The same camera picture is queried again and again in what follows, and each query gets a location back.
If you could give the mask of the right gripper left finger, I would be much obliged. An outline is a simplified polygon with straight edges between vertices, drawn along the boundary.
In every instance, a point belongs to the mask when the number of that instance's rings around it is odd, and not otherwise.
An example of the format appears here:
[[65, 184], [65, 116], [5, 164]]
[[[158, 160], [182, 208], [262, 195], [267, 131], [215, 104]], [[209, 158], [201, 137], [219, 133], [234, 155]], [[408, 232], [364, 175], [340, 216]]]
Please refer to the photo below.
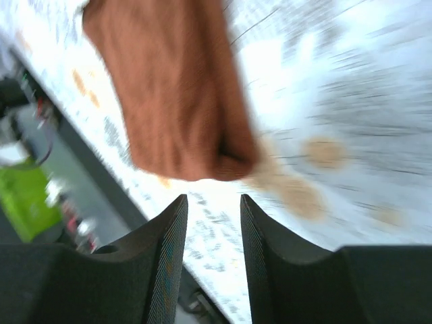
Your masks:
[[1, 246], [2, 323], [173, 323], [188, 199], [82, 254], [63, 244]]

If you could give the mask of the brown towel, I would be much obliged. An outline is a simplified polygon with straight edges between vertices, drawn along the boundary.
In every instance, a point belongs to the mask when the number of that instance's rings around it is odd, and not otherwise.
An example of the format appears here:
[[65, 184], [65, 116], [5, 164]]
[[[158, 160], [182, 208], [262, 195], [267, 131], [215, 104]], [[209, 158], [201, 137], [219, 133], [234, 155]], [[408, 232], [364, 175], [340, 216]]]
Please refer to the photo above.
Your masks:
[[220, 1], [90, 1], [83, 29], [121, 105], [134, 164], [234, 181], [258, 161]]

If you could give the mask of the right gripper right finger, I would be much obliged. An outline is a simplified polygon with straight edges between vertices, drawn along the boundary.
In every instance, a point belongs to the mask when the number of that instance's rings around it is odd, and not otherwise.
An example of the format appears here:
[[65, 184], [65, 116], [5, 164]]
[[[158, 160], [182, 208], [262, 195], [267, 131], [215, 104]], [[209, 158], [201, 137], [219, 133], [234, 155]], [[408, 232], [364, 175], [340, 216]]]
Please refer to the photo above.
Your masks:
[[321, 248], [240, 199], [253, 323], [430, 323], [430, 246]]

